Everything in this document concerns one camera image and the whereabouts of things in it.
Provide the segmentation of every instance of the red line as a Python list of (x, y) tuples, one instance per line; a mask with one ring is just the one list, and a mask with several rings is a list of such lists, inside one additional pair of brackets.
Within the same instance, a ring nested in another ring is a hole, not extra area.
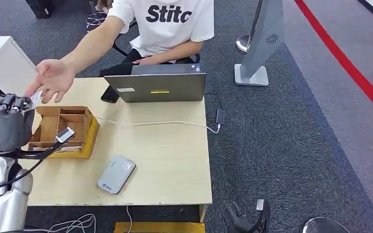
[(331, 36), (325, 31), (324, 27), (318, 22), (317, 18), (312, 14), (308, 6), (303, 0), (295, 0), (300, 10), (303, 12), (306, 19), (309, 21), (315, 32), (331, 51), (333, 56), (338, 60), (345, 71), (351, 76), (355, 83), (361, 88), (361, 90), (370, 98), (373, 102), (373, 85), (359, 72), (354, 64), (348, 59), (348, 57), (342, 52), (337, 46)]

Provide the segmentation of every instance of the man's arm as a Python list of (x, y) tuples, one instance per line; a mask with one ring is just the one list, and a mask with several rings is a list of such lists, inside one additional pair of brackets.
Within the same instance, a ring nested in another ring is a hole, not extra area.
[(75, 73), (86, 69), (111, 49), (123, 27), (124, 22), (120, 18), (107, 17), (99, 27), (89, 32), (79, 42), (78, 46), (61, 61), (71, 66)]
[(160, 54), (153, 55), (151, 57), (143, 58), (138, 61), (135, 61), (134, 64), (141, 64), (141, 65), (155, 65), (160, 64), (168, 61), (178, 60), (185, 57), (190, 57), (192, 55), (197, 54), (203, 46), (203, 41), (201, 42), (193, 42), (187, 41), (180, 45), (175, 46), (171, 50), (167, 52), (163, 52)]

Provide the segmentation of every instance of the laptop lid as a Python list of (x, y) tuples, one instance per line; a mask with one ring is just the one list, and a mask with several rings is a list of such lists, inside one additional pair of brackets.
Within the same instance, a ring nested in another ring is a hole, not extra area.
[(206, 73), (105, 76), (127, 102), (201, 101)]

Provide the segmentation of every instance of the smartphone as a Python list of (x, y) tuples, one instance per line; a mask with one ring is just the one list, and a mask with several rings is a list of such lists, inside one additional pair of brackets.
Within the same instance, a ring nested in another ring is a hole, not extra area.
[(108, 88), (105, 90), (103, 95), (101, 96), (101, 100), (109, 103), (116, 103), (119, 99), (118, 93), (111, 87), (108, 86)]
[(134, 162), (125, 157), (117, 156), (113, 158), (111, 164), (98, 180), (98, 186), (108, 193), (118, 194), (135, 170), (135, 166)]

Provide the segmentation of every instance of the laptop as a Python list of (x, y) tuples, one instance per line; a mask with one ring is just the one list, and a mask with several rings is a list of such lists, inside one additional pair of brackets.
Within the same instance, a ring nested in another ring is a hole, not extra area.
[(186, 71), (190, 73), (181, 73), (180, 69), (187, 68), (185, 65), (134, 66), (133, 75), (104, 78), (126, 103), (202, 101), (206, 73), (201, 72), (199, 64), (189, 64)]

